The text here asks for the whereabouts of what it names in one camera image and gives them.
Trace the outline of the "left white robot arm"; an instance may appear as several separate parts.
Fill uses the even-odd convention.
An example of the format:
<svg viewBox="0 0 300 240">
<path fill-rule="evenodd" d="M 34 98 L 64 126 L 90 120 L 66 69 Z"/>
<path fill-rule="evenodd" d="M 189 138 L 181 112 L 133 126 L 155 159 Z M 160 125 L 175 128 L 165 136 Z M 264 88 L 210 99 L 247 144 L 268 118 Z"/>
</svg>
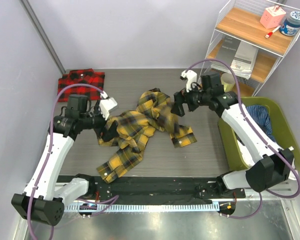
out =
<svg viewBox="0 0 300 240">
<path fill-rule="evenodd" d="M 37 168 L 23 193 L 13 195 L 11 204 L 23 219 L 56 226 L 65 207 L 76 199 L 92 199 L 97 187 L 92 176 L 77 174 L 72 180 L 55 189 L 64 160 L 77 136 L 83 130 L 101 130 L 118 103 L 103 93 L 92 106 L 85 95 L 72 94 L 61 113 L 53 117 L 45 148 Z"/>
</svg>

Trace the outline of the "yellow plaid long sleeve shirt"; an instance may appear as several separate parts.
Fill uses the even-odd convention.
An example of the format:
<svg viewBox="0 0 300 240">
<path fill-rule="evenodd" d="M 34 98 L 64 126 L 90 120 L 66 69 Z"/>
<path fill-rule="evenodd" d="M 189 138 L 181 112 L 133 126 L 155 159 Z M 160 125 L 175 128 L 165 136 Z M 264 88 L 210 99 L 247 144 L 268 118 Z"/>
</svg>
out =
<svg viewBox="0 0 300 240">
<path fill-rule="evenodd" d="M 192 128 L 180 125 L 178 116 L 171 113 L 172 106 L 170 96 L 154 88 L 140 96 L 134 110 L 108 118 L 106 127 L 117 121 L 118 137 L 103 141 L 102 129 L 95 131 L 100 146 L 118 147 L 109 160 L 96 169 L 103 181 L 112 183 L 137 166 L 143 160 L 147 143 L 155 131 L 169 134 L 175 148 L 197 142 Z"/>
</svg>

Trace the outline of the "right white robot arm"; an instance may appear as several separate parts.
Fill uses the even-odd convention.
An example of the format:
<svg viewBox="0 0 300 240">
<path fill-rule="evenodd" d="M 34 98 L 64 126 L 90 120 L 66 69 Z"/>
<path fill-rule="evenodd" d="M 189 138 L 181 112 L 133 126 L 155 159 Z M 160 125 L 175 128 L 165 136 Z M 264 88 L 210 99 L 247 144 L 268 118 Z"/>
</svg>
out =
<svg viewBox="0 0 300 240">
<path fill-rule="evenodd" d="M 273 142 L 247 112 L 241 98 L 233 92 L 225 92 L 221 77 L 216 72 L 208 72 L 201 77 L 202 86 L 197 83 L 197 73 L 185 70 L 180 79 L 186 87 L 174 94 L 173 114 L 185 115 L 183 104 L 193 112 L 199 106 L 207 106 L 227 123 L 243 142 L 254 162 L 246 170 L 235 170 L 220 175 L 216 193 L 223 198 L 234 189 L 251 188 L 261 193 L 288 180 L 294 154 L 291 149 L 281 148 Z"/>
</svg>

